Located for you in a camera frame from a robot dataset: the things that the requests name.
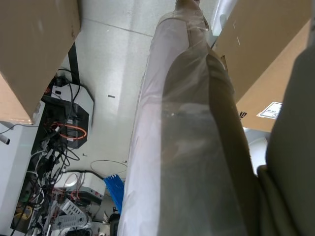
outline white plastic part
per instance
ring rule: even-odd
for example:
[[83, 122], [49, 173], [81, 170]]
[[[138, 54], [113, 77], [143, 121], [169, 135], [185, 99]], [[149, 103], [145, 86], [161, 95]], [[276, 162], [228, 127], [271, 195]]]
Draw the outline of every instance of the white plastic part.
[[60, 205], [60, 209], [66, 213], [66, 215], [58, 216], [53, 224], [53, 230], [62, 230], [65, 228], [82, 227], [88, 222], [86, 214], [84, 214], [76, 204], [69, 199], [66, 199], [63, 204]]
[[249, 144], [252, 170], [257, 175], [257, 168], [266, 165], [267, 140], [265, 138], [257, 139]]

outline gray fabric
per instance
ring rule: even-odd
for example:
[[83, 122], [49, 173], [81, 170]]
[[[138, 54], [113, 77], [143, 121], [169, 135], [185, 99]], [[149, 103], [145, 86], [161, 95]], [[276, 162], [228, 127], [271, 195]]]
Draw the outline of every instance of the gray fabric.
[[[209, 111], [209, 80], [214, 78], [204, 69], [213, 63], [217, 70], [222, 68], [204, 50], [190, 48], [176, 58], [165, 80], [159, 236], [251, 235], [240, 206], [246, 201], [239, 203], [217, 124]], [[224, 70], [220, 72], [220, 87], [232, 97], [228, 76]], [[180, 144], [190, 146], [189, 151], [182, 153]]]
[[260, 236], [279, 236], [275, 222], [272, 218], [266, 194], [262, 188], [259, 188], [260, 214], [259, 214], [259, 235]]
[[273, 224], [275, 225], [275, 230], [281, 236], [298, 236], [297, 230], [294, 226], [292, 218], [286, 208], [283, 198], [275, 186], [274, 182], [271, 180], [268, 174], [266, 166], [260, 166], [257, 170], [259, 182], [265, 193], [265, 198], [269, 209], [262, 209], [270, 211], [269, 217], [272, 218]]
[[315, 235], [315, 47], [296, 60], [266, 160], [300, 235]]

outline white device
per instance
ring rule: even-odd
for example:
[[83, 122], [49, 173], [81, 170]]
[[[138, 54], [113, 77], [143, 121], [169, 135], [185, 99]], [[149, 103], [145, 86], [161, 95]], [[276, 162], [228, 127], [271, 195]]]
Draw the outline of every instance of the white device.
[[106, 184], [103, 179], [90, 172], [66, 172], [55, 183], [54, 188], [66, 188], [67, 191], [79, 189], [79, 194], [100, 205], [104, 198]]
[[[74, 98], [79, 89], [79, 86], [75, 84], [70, 85], [72, 89], [72, 96]], [[71, 102], [70, 86], [69, 85], [65, 85], [63, 87], [53, 86], [51, 97]], [[80, 86], [79, 93], [76, 96], [73, 103], [79, 105], [83, 110], [85, 110], [89, 114], [89, 131], [91, 131], [94, 102], [86, 88]]]

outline black cable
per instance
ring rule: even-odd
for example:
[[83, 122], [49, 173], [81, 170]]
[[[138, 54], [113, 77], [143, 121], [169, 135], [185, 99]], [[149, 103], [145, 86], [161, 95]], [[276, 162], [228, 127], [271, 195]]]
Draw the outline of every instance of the black cable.
[[98, 208], [97, 212], [94, 214], [94, 216], [92, 217], [92, 220], [95, 219], [95, 217], [96, 217], [96, 215], [99, 213], [100, 209], [101, 209], [101, 205], [99, 205], [99, 208]]
[[81, 88], [81, 82], [80, 82], [79, 76], [77, 76], [74, 72], [72, 72], [71, 70], [68, 70], [68, 69], [61, 68], [61, 69], [58, 69], [58, 70], [63, 70], [63, 71], [67, 71], [67, 72], [71, 73], [73, 75], [73, 77], [78, 81], [79, 88], [78, 88], [78, 91], [77, 91], [76, 95], [73, 98], [73, 101], [74, 101], [75, 98], [78, 96], [80, 88]]
[[[48, 199], [48, 196], [49, 196], [49, 194], [48, 194], [48, 191], [49, 192], [51, 192], [52, 191], [52, 189], [53, 189], [53, 185], [52, 185], [52, 182], [54, 181], [54, 179], [56, 178], [58, 178], [58, 176], [59, 176], [59, 174], [61, 173], [61, 171], [62, 171], [62, 168], [60, 168], [60, 171], [59, 171], [59, 173], [57, 174], [57, 172], [54, 174], [54, 176], [50, 179], [50, 182], [49, 182], [49, 188], [46, 190], [46, 194], [45, 194], [45, 198], [44, 198], [44, 202], [43, 202], [43, 204], [45, 204], [45, 202], [46, 202], [46, 200]], [[34, 228], [34, 223], [35, 222], [37, 222], [38, 220], [39, 220], [39, 217], [42, 215], [42, 211], [43, 211], [43, 207], [40, 209], [40, 211], [37, 213], [37, 216], [35, 217], [35, 219], [33, 220], [33, 222], [30, 224], [30, 227], [29, 227], [29, 229], [26, 231], [26, 233], [24, 234], [24, 236], [26, 236], [27, 234], [28, 234], [28, 232], [32, 229], [32, 228]]]
[[21, 215], [20, 215], [20, 217], [19, 217], [19, 220], [18, 220], [18, 222], [16, 223], [16, 225], [15, 225], [15, 227], [14, 227], [14, 229], [13, 229], [13, 231], [12, 231], [12, 233], [11, 233], [10, 236], [13, 236], [13, 234], [14, 234], [16, 228], [18, 227], [19, 223], [21, 222], [21, 219], [22, 219], [23, 214], [24, 214], [24, 212], [25, 212], [25, 210], [26, 210], [26, 207], [28, 206], [28, 203], [29, 203], [29, 201], [30, 201], [30, 199], [31, 199], [31, 196], [32, 196], [32, 193], [33, 193], [34, 189], [35, 189], [35, 187], [33, 187], [32, 191], [31, 191], [31, 193], [30, 193], [30, 195], [29, 195], [29, 198], [28, 198], [28, 200], [27, 200], [27, 202], [26, 202], [26, 204], [25, 204], [25, 206], [24, 206], [24, 208], [23, 208], [23, 210], [22, 210], [22, 213], [21, 213]]
[[15, 124], [12, 127], [8, 128], [7, 130], [1, 132], [0, 134], [4, 134], [4, 133], [8, 132], [9, 130], [11, 130], [12, 128], [14, 128], [17, 125], [24, 126], [24, 127], [38, 128], [38, 126], [32, 126], [32, 125], [26, 125], [26, 124]]
[[71, 152], [73, 155], [75, 155], [75, 157], [76, 157], [77, 159], [74, 159], [74, 158], [69, 157], [69, 156], [68, 156], [68, 158], [70, 158], [70, 159], [72, 159], [72, 160], [74, 160], [74, 161], [79, 161], [79, 160], [80, 160], [80, 158], [78, 157], [78, 155], [75, 154], [72, 150], [70, 150], [70, 149], [68, 149], [68, 148], [67, 148], [67, 150], [68, 150], [69, 152]]
[[62, 144], [61, 145], [62, 150], [59, 151], [61, 153], [61, 159], [64, 162], [64, 165], [68, 167], [68, 166], [70, 166], [69, 159], [72, 159], [72, 160], [75, 160], [75, 161], [77, 161], [77, 160], [74, 159], [74, 158], [69, 157], [68, 156], [68, 146], [65, 143], [61, 143], [61, 144]]
[[51, 139], [51, 138], [53, 138], [54, 136], [56, 136], [57, 134], [59, 134], [59, 133], [66, 127], [65, 125], [68, 123], [68, 121], [69, 121], [69, 119], [70, 119], [70, 116], [71, 116], [71, 114], [72, 114], [72, 106], [73, 106], [73, 101], [74, 101], [74, 99], [73, 99], [73, 91], [72, 91], [71, 83], [69, 82], [69, 80], [67, 80], [67, 81], [68, 81], [68, 84], [69, 84], [69, 87], [70, 87], [70, 93], [71, 93], [71, 105], [70, 105], [70, 110], [69, 110], [68, 117], [67, 117], [67, 119], [65, 120], [63, 126], [62, 126], [57, 132], [52, 133], [52, 134], [46, 136], [46, 138], [44, 138], [44, 140]]

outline cable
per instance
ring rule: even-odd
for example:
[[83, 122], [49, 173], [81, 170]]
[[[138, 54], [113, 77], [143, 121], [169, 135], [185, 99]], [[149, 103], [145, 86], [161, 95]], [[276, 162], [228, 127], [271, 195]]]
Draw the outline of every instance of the cable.
[[43, 199], [41, 200], [41, 202], [39, 204], [36, 204], [36, 206], [37, 205], [39, 205], [39, 206], [35, 207], [34, 208], [35, 210], [39, 210], [41, 208], [41, 205], [44, 203], [44, 199], [45, 199], [45, 194], [44, 194], [44, 191], [43, 191], [42, 187], [39, 184], [39, 181], [38, 181], [38, 185], [41, 188], [41, 194], [43, 195]]
[[36, 156], [37, 154], [40, 154], [40, 153], [43, 153], [43, 152], [46, 152], [46, 151], [45, 151], [45, 150], [42, 150], [42, 151], [35, 152], [34, 154], [31, 155], [31, 159], [32, 159], [34, 156]]
[[83, 135], [79, 136], [79, 137], [69, 137], [67, 135], [64, 135], [64, 134], [60, 134], [61, 137], [64, 137], [66, 139], [72, 139], [72, 140], [79, 140], [79, 139], [83, 139], [86, 137], [87, 135], [87, 132], [85, 131], [85, 129], [79, 127], [79, 126], [76, 126], [76, 125], [71, 125], [71, 124], [61, 124], [61, 123], [56, 123], [56, 125], [59, 125], [59, 126], [66, 126], [66, 127], [69, 127], [69, 128], [74, 128], [74, 129], [77, 129], [77, 130], [80, 130], [83, 132]]
[[78, 157], [78, 155], [75, 154], [72, 150], [70, 150], [70, 149], [68, 149], [68, 148], [67, 148], [67, 150], [68, 150], [69, 152], [71, 152], [73, 155], [75, 155], [75, 157], [77, 158], [77, 159], [74, 159], [74, 158], [68, 156], [69, 159], [74, 160], [74, 161], [79, 161], [79, 160], [80, 160], [80, 158]]
[[96, 217], [96, 215], [98, 214], [98, 212], [99, 212], [100, 208], [101, 208], [101, 205], [99, 205], [99, 208], [98, 208], [97, 212], [94, 214], [94, 216], [92, 217], [92, 220], [94, 220], [94, 219], [95, 219], [95, 217]]
[[56, 183], [58, 183], [58, 182], [60, 181], [60, 179], [63, 177], [64, 172], [61, 172], [62, 169], [63, 169], [63, 165], [62, 165], [61, 168], [59, 167], [59, 169], [56, 170], [56, 173], [59, 171], [59, 174], [61, 173], [61, 175], [60, 175], [59, 179], [57, 178], [56, 182], [54, 182], [54, 185], [55, 185]]
[[[31, 191], [31, 193], [30, 193], [30, 195], [29, 195], [29, 198], [28, 198], [28, 200], [27, 200], [27, 203], [30, 201], [31, 196], [32, 196], [32, 192], [34, 191], [34, 189], [35, 189], [35, 186], [33, 187], [32, 191]], [[10, 236], [13, 236], [13, 235], [14, 235], [14, 232], [15, 232], [16, 228], [18, 227], [18, 225], [19, 225], [21, 219], [22, 219], [22, 216], [23, 216], [23, 214], [24, 214], [24, 212], [25, 212], [25, 210], [26, 210], [26, 207], [27, 207], [27, 204], [26, 204], [25, 207], [23, 208], [23, 210], [22, 210], [22, 212], [21, 212], [21, 215], [20, 215], [20, 217], [19, 217], [19, 220], [18, 220], [18, 222], [16, 223], [16, 225], [15, 225], [13, 231], [11, 232]]]
[[24, 127], [30, 127], [30, 128], [38, 128], [38, 126], [25, 125], [25, 124], [15, 124], [15, 125], [13, 125], [11, 128], [8, 128], [7, 130], [1, 132], [0, 134], [4, 134], [4, 133], [8, 132], [9, 130], [11, 130], [12, 128], [14, 128], [14, 127], [17, 126], [17, 125], [19, 125], [19, 126], [24, 126]]
[[39, 181], [39, 179], [38, 179], [38, 174], [37, 174], [37, 172], [34, 172], [34, 171], [26, 171], [26, 173], [34, 174], [34, 175], [36, 175], [36, 177], [37, 177], [37, 183], [38, 183], [39, 188], [41, 189], [40, 193], [43, 195], [43, 199], [42, 199], [41, 203], [36, 204], [36, 205], [41, 205], [41, 204], [44, 202], [45, 194], [44, 194], [44, 191], [43, 191], [42, 186], [40, 185], [40, 181]]
[[[48, 194], [48, 193], [52, 193], [52, 190], [53, 190], [53, 185], [52, 185], [52, 183], [53, 183], [54, 181], [56, 181], [56, 179], [58, 179], [60, 173], [61, 173], [62, 170], [63, 170], [64, 162], [65, 162], [65, 160], [63, 160], [63, 164], [62, 164], [62, 167], [60, 168], [59, 172], [56, 171], [56, 172], [54, 173], [54, 176], [53, 176], [53, 177], [51, 177], [52, 172], [50, 173], [50, 181], [49, 181], [49, 183], [47, 184], [48, 188], [46, 189], [45, 198], [44, 198], [43, 201], [42, 201], [43, 204], [45, 203], [46, 200], [48, 200], [48, 197], [50, 196], [50, 194]], [[34, 228], [33, 225], [34, 225], [34, 223], [38, 222], [40, 216], [42, 215], [43, 210], [44, 210], [44, 208], [42, 207], [41, 210], [36, 214], [36, 217], [35, 217], [34, 220], [30, 223], [29, 229], [28, 229], [27, 232], [24, 234], [25, 236], [29, 233], [29, 231], [30, 231], [32, 228]]]
[[42, 156], [40, 156], [40, 157], [38, 158], [38, 161], [37, 161], [37, 163], [36, 163], [36, 165], [35, 165], [35, 173], [36, 173], [37, 176], [38, 176], [38, 174], [37, 174], [37, 167], [38, 167], [38, 164], [39, 164], [41, 158], [42, 158]]
[[[91, 170], [92, 170], [92, 171], [94, 171], [95, 173], [97, 173], [97, 174], [101, 175], [101, 176], [108, 176], [108, 175], [103, 175], [102, 173], [100, 173], [100, 172], [96, 171], [96, 170], [92, 167], [92, 164], [93, 164], [93, 163], [95, 163], [95, 162], [100, 162], [100, 161], [114, 162], [114, 163], [118, 163], [118, 164], [121, 164], [121, 165], [123, 165], [123, 166], [128, 167], [126, 164], [124, 164], [124, 163], [122, 163], [122, 162], [118, 162], [118, 161], [112, 161], [112, 160], [106, 160], [106, 159], [104, 159], [104, 160], [92, 161], [92, 162], [90, 163], [90, 168], [91, 168]], [[123, 172], [125, 172], [125, 171], [126, 171], [126, 170], [121, 171], [121, 172], [118, 172], [118, 173], [115, 173], [114, 175], [117, 175], [117, 174], [123, 173]]]
[[77, 91], [76, 95], [75, 95], [74, 98], [73, 98], [73, 101], [74, 101], [75, 98], [78, 96], [79, 91], [80, 91], [80, 88], [81, 88], [81, 82], [80, 82], [79, 76], [77, 76], [74, 72], [72, 72], [71, 70], [68, 70], [68, 69], [61, 68], [61, 69], [58, 69], [58, 70], [63, 70], [63, 71], [67, 71], [67, 72], [71, 73], [71, 74], [76, 78], [76, 80], [79, 82], [78, 91]]
[[69, 119], [70, 119], [70, 116], [72, 114], [72, 106], [73, 106], [73, 102], [74, 102], [74, 99], [73, 99], [73, 91], [72, 91], [72, 87], [71, 87], [71, 83], [69, 82], [69, 80], [67, 80], [68, 82], [68, 85], [70, 87], [70, 93], [71, 93], [71, 104], [70, 104], [70, 110], [69, 110], [69, 114], [68, 114], [68, 117], [67, 119], [65, 120], [63, 126], [55, 133], [52, 133], [50, 135], [47, 135], [46, 138], [44, 138], [44, 140], [48, 140], [48, 139], [51, 139], [52, 137], [55, 137], [57, 134], [59, 134], [64, 128], [65, 128], [65, 125], [68, 123]]

